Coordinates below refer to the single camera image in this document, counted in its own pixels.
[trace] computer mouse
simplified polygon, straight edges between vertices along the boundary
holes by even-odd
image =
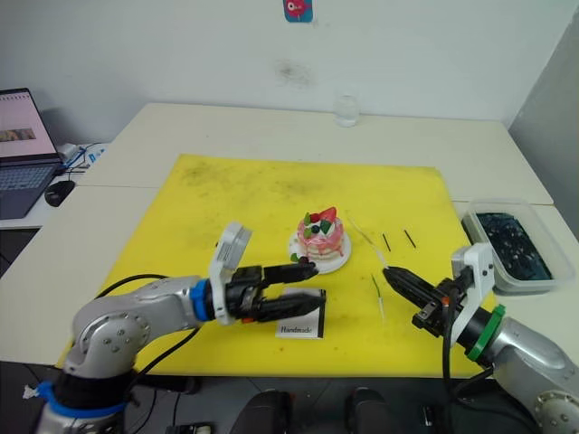
[[[50,206],[58,206],[74,188],[74,181],[60,181],[49,185],[44,191],[44,199]]]

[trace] laptop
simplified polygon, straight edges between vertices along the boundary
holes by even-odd
[[[0,220],[23,218],[61,163],[30,91],[0,90]]]

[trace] laptop screen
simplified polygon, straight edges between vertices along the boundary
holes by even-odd
[[[30,93],[0,92],[0,158],[34,159],[55,152]]]

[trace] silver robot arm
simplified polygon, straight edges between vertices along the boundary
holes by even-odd
[[[137,353],[161,335],[199,328],[191,291],[197,276],[164,278],[83,307],[73,320],[74,344],[63,374],[39,386],[49,402],[36,432],[121,433],[124,395]]]
[[[118,297],[91,301],[74,317],[74,345],[63,370],[84,378],[129,372],[137,353],[159,336],[200,327],[190,291],[197,276],[164,278]]]
[[[449,294],[458,290],[451,343],[462,345],[473,362],[492,366],[498,384],[527,408],[545,434],[579,434],[577,366],[545,336],[503,317],[504,307],[490,313],[479,306],[494,286],[491,252],[489,244],[457,251],[454,280],[436,287],[408,269],[390,267],[383,274],[396,292],[421,309],[413,324],[436,337],[443,334]]]
[[[506,317],[486,357],[498,384],[527,408],[544,433],[579,433],[579,369],[557,344]]]
[[[38,386],[48,403],[36,432],[123,433],[128,393],[138,378],[135,359],[159,336],[198,329],[215,318],[227,325],[236,319],[265,322],[301,316],[325,303],[323,297],[308,294],[267,299],[262,291],[268,285],[305,280],[318,270],[313,263],[238,269],[250,236],[239,223],[230,223],[217,244],[208,279],[163,278],[83,307],[73,320],[74,343],[61,375],[55,384]]]

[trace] wall stain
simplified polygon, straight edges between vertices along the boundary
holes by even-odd
[[[309,88],[315,82],[311,68],[287,59],[276,61],[275,75],[282,86],[293,86],[299,89]]]

